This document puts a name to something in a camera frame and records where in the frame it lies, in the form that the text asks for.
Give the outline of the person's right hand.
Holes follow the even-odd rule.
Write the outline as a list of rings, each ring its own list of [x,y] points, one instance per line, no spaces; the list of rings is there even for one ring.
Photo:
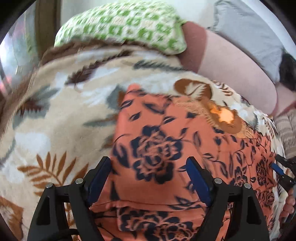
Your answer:
[[[285,200],[285,205],[283,206],[283,210],[280,214],[279,220],[280,223],[285,222],[290,214],[293,214],[295,211],[295,198],[293,197],[293,190],[291,189],[288,193],[288,197]]]

